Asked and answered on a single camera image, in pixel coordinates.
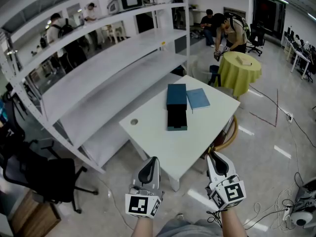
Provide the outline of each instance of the metal shelving unit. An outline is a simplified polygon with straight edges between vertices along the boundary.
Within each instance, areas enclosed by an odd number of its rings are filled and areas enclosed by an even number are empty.
[[[173,29],[173,7],[185,7],[186,31]],[[75,68],[41,96],[41,111],[38,110],[22,84],[38,64],[91,31],[146,12],[152,12],[154,29],[109,47]],[[175,54],[172,48],[172,42],[183,36],[187,37],[187,56]],[[16,68],[18,54],[13,54]],[[142,7],[79,27],[34,56],[28,64],[20,65],[19,71],[9,65],[2,52],[0,64],[23,104],[41,125],[75,156],[104,173],[102,166],[128,140],[119,121],[168,83],[176,81],[177,77],[168,73],[185,62],[188,66],[189,55],[189,11],[185,0],[185,3],[166,1]],[[70,142],[54,128],[57,121],[63,125]],[[88,157],[78,150],[80,147]]]

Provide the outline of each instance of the round table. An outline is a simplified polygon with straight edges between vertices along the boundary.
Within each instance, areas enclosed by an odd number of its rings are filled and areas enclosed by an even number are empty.
[[[242,65],[236,58],[245,58],[252,64]],[[251,82],[255,82],[261,75],[261,64],[248,54],[240,52],[226,52],[223,55],[218,73],[221,75],[222,87],[233,89],[233,96],[239,97],[248,91]]]

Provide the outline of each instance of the white shelf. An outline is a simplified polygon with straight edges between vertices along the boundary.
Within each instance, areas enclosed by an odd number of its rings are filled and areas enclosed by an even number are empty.
[[[60,121],[73,145],[80,147],[126,105],[186,59],[167,51],[145,56],[124,69],[127,73],[123,76],[62,116]]]
[[[166,75],[101,127],[83,144],[89,157],[102,167],[129,139],[119,122],[180,78],[174,74]]]
[[[90,58],[60,79],[42,96],[47,120],[54,124],[107,79],[164,43],[186,35],[186,31],[151,29],[126,39]]]
[[[74,31],[71,32],[71,34],[65,36],[64,38],[55,41],[54,44],[50,45],[49,47],[45,48],[42,52],[35,55],[28,64],[23,65],[23,70],[20,71],[16,75],[16,81],[20,82],[24,77],[26,77],[33,69],[35,69],[41,62],[46,60],[48,57],[50,57],[52,54],[57,52],[59,49],[63,48],[64,46],[68,45],[69,43],[73,42],[74,40],[79,39],[80,37],[100,28],[105,25],[110,25],[112,23],[122,21],[124,19],[143,14],[150,11],[155,10],[163,10],[168,8],[174,8],[174,7],[183,7],[185,6],[185,3],[163,3],[158,5],[150,5],[146,6],[140,9],[130,10],[124,13],[116,14],[113,16],[106,16],[104,18],[101,18],[97,20],[95,23],[85,25],[83,27],[78,27]]]

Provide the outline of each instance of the white shirt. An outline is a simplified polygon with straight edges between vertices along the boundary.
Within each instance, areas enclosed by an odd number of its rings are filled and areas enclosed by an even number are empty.
[[[66,24],[66,19],[65,18],[59,18],[57,20],[54,21],[54,23],[52,23],[46,33],[46,37],[47,37],[47,42],[48,44],[51,41],[57,41],[58,40],[58,33],[59,33],[59,29],[57,29],[56,27],[53,27],[53,25],[59,26],[59,27],[63,27]],[[73,19],[68,19],[68,24],[70,24],[72,27],[77,27],[77,24],[75,23],[75,21]],[[57,56],[58,57],[62,57],[64,55],[64,49],[59,49],[57,51]]]
[[[89,17],[89,18],[92,18],[92,19],[97,19],[97,13],[94,9],[92,10],[89,10],[88,8],[84,11],[84,14],[83,14],[84,18],[86,17]],[[91,20],[88,20],[86,21],[87,24],[92,24],[94,23],[95,21],[91,21]]]

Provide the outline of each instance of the floor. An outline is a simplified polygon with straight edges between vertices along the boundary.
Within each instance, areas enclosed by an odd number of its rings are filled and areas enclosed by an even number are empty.
[[[213,58],[213,52],[214,49],[204,46],[202,41],[191,46],[191,54],[198,56],[199,63],[204,64],[204,68],[218,64]],[[250,55],[262,64],[262,75],[251,86],[278,101],[282,109],[293,113],[295,120],[316,144],[313,136],[316,132],[316,114],[312,110],[316,105],[316,83],[301,80],[296,71],[291,74],[292,65],[286,61],[283,49],[270,42],[265,43],[261,57],[254,52]],[[249,89],[251,91],[241,96],[241,105],[236,111],[238,123],[244,131],[239,130],[233,143],[222,150],[222,153],[233,161],[238,175],[245,183],[247,198],[235,207],[242,223],[256,216],[255,202],[260,202],[264,211],[272,206],[279,194],[286,189],[289,191],[281,194],[279,205],[281,206],[283,199],[294,199],[297,191],[294,174],[298,170],[305,182],[316,175],[315,149],[306,136],[294,122],[289,125],[285,115],[280,110],[277,111],[276,106],[268,98],[261,97],[261,94],[252,88]],[[232,93],[231,90],[220,90],[227,94]],[[274,146],[288,152],[291,159],[276,151]],[[48,237],[130,236],[130,228],[134,228],[136,218],[125,214],[124,196],[128,193],[131,174],[141,162],[133,146],[126,143],[104,166],[105,174],[93,170],[83,173],[78,186],[96,188],[99,195],[76,193],[77,203],[82,209],[81,215],[74,213],[70,204],[59,205],[62,221]],[[190,194],[200,194],[206,198],[204,187],[209,180],[206,175],[197,171],[202,166],[203,161],[199,159],[180,179],[180,190],[176,193],[172,191],[167,175],[162,173],[161,188],[165,195],[155,216],[154,234],[179,212],[184,213],[185,218],[191,222],[208,218],[208,208],[200,200],[195,199],[194,195],[188,194],[190,190]],[[274,206],[254,221],[273,211]],[[248,235],[311,236],[312,229],[296,227],[286,233],[277,229],[276,218],[277,214],[273,214],[263,219],[247,231]]]

